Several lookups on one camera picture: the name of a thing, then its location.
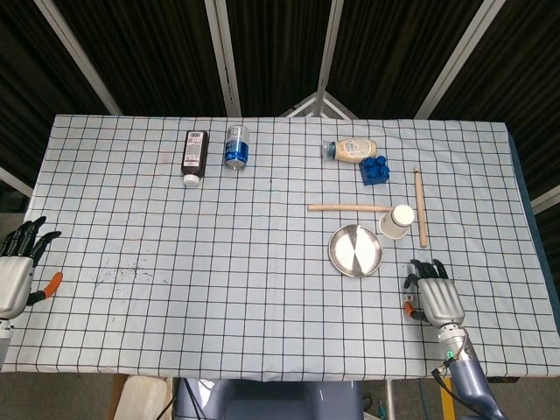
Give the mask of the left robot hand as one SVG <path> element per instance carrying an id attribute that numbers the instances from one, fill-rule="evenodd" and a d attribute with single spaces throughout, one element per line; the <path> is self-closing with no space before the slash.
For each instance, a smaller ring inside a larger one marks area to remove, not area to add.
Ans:
<path id="1" fill-rule="evenodd" d="M 56 272 L 43 290 L 32 292 L 34 271 L 50 243 L 61 236 L 52 231 L 39 239 L 39 229 L 46 217 L 28 220 L 1 240 L 1 320 L 16 318 L 27 306 L 53 296 L 63 280 Z"/>

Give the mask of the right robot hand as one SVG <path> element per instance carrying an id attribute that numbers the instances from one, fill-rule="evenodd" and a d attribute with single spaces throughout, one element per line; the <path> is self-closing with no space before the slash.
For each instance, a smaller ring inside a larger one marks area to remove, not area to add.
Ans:
<path id="1" fill-rule="evenodd" d="M 406 302 L 404 308 L 407 315 L 436 328 L 451 324 L 460 326 L 465 319 L 465 311 L 444 265 L 438 259 L 432 262 L 411 259 L 410 263 L 416 271 L 407 275 L 403 287 L 406 290 L 411 285 L 416 287 L 421 308 L 415 309 L 410 302 Z"/>

